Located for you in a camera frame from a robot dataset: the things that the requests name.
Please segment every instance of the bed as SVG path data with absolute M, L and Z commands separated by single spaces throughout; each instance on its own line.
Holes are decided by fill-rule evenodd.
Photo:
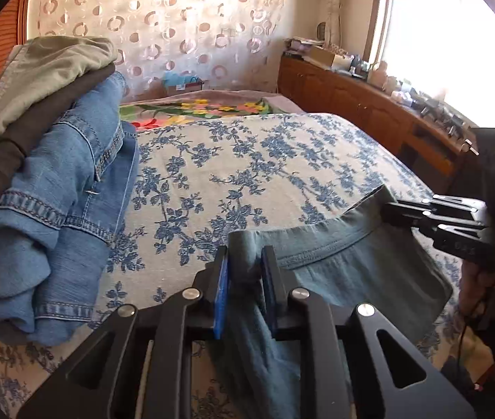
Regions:
M 398 198 L 431 194 L 399 160 L 339 116 L 304 114 L 282 96 L 215 93 L 121 108 L 122 118 L 139 130 L 139 175 L 94 316 L 58 347 L 0 342 L 0 406 L 11 417 L 117 307 L 150 307 L 190 286 L 230 230 L 315 223 L 342 214 L 381 183 Z M 453 314 L 459 260 L 417 238 L 455 290 L 418 344 L 440 368 L 458 332 Z M 239 417 L 205 346 L 195 343 L 193 354 L 193 417 Z

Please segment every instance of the wooden cabinet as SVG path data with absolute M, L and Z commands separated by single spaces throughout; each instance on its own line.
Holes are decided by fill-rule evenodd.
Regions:
M 413 110 L 361 80 L 294 58 L 282 58 L 278 89 L 305 111 L 333 113 L 347 119 L 411 168 L 416 162 L 431 166 L 439 175 L 435 180 L 427 179 L 429 173 L 415 172 L 435 192 L 445 192 L 436 184 L 450 182 L 459 163 L 460 144 Z

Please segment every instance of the human hand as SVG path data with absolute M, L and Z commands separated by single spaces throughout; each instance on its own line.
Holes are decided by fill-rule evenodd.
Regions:
M 477 265 L 463 261 L 459 291 L 459 310 L 465 317 L 475 317 L 484 312 L 485 304 L 479 304 L 486 290 L 494 287 L 490 298 L 490 317 L 495 318 L 495 273 L 481 271 Z

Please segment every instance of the window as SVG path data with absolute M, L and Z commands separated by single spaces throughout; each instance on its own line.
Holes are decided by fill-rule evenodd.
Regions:
M 389 75 L 495 127 L 495 14 L 483 0 L 394 0 L 383 60 Z

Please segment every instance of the black cable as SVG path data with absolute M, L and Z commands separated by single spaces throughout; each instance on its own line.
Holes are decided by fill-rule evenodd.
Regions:
M 486 312 L 488 311 L 488 303 L 490 301 L 490 296 L 492 294 L 492 289 L 495 287 L 495 282 L 491 285 L 491 287 L 486 288 L 486 292 L 482 295 L 482 297 L 476 302 L 474 305 L 472 311 L 470 312 L 471 315 L 474 313 L 476 308 L 480 306 L 480 303 L 483 301 L 486 301 L 486 307 L 484 307 L 483 312 L 480 315 L 480 318 L 478 321 L 482 321 L 484 316 L 486 315 Z M 463 326 L 463 330 L 461 332 L 461 336 L 459 338 L 459 346 L 457 347 L 457 379 L 459 380 L 461 377 L 461 351 L 463 349 L 463 339 L 465 338 L 465 333 L 467 327 L 469 327 L 469 322 L 471 315 L 465 316 L 463 315 L 463 320 L 465 321 L 465 326 Z

